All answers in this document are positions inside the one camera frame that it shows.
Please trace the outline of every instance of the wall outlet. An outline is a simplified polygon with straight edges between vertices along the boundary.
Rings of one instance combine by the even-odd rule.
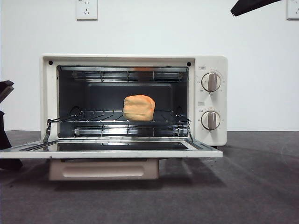
[[[77,20],[98,20],[98,0],[76,0]]]
[[[287,0],[286,3],[287,20],[299,20],[299,0]]]

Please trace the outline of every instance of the control knob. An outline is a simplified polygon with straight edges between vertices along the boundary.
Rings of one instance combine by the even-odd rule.
[[[201,116],[201,123],[207,130],[214,130],[220,124],[220,116],[214,111],[207,111]]]
[[[205,74],[201,80],[202,87],[208,92],[214,92],[219,89],[221,84],[220,76],[216,72]]]

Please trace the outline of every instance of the oven door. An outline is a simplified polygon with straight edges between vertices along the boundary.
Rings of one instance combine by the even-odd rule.
[[[189,140],[37,141],[0,151],[0,158],[183,158],[222,157],[202,142]]]

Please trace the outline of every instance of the white toaster oven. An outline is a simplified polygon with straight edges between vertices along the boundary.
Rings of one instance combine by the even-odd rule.
[[[40,73],[41,140],[0,158],[47,158],[52,180],[94,180],[157,178],[162,158],[222,157],[222,56],[46,54]],[[153,120],[123,117],[137,94],[154,99]]]

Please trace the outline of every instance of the orange bread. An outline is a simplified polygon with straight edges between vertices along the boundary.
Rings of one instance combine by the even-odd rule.
[[[145,95],[126,97],[124,100],[123,116],[128,120],[153,120],[155,101]]]

